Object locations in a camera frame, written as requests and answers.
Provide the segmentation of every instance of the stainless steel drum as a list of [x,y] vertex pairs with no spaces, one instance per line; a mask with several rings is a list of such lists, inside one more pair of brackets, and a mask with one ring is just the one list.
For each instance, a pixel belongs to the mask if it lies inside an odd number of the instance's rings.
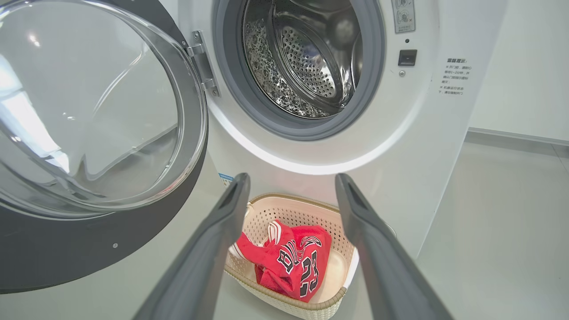
[[250,0],[242,40],[249,70],[278,107],[303,118],[343,110],[361,68],[358,21],[349,0]]

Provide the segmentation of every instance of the clothing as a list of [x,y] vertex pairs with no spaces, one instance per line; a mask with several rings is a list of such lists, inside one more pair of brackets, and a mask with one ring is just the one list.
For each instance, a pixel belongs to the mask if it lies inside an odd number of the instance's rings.
[[230,251],[255,264],[258,284],[308,302],[324,279],[331,244],[332,237],[319,225],[291,228],[275,220],[263,246],[242,233]]

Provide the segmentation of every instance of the front-load washing machine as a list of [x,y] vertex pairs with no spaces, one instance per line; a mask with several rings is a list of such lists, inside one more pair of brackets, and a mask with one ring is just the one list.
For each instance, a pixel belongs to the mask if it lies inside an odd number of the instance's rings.
[[[419,250],[504,2],[176,5],[179,26],[156,0],[0,6],[0,318],[131,318],[217,173],[334,203],[349,172]],[[224,306],[273,312],[240,290]]]
[[468,129],[506,1],[179,0],[209,49],[210,148],[251,194],[336,203],[356,181],[417,256]]

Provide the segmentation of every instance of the floor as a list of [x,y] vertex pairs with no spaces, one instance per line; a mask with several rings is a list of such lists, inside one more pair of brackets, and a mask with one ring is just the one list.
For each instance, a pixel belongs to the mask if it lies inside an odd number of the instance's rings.
[[455,319],[569,319],[569,147],[469,133],[417,264]]

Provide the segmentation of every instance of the laundry basket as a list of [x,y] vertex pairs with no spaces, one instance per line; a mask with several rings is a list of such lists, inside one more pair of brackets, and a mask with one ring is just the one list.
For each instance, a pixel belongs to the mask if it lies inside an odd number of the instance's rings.
[[352,282],[359,262],[357,249],[346,239],[336,207],[314,200],[283,194],[261,195],[248,203],[243,232],[262,244],[270,222],[279,220],[289,227],[320,225],[332,236],[332,248],[323,283],[309,303],[292,299],[257,284],[254,264],[228,254],[225,271],[245,289],[268,304],[306,320],[330,319]]

